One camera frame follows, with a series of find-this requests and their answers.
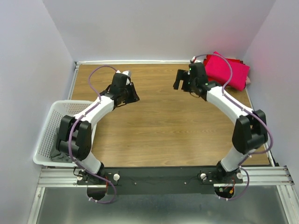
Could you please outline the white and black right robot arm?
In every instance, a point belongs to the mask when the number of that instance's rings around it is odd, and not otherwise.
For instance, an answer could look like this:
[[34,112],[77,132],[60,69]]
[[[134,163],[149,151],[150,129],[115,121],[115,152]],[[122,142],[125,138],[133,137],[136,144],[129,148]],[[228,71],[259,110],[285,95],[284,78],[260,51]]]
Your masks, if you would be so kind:
[[191,63],[188,70],[178,70],[173,84],[175,90],[195,93],[221,110],[234,124],[232,148],[221,159],[213,177],[225,183],[261,145],[268,140],[266,116],[233,98],[216,81],[209,81],[203,63]]

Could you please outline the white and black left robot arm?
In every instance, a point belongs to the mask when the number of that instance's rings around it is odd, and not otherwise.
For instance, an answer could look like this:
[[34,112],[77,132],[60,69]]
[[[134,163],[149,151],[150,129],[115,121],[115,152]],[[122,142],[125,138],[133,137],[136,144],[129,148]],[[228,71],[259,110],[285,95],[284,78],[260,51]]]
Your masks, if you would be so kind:
[[131,81],[131,71],[117,71],[112,83],[90,106],[76,115],[65,115],[61,119],[56,150],[69,156],[72,162],[88,171],[87,178],[91,183],[101,183],[105,176],[105,167],[91,152],[93,128],[119,105],[139,100]]

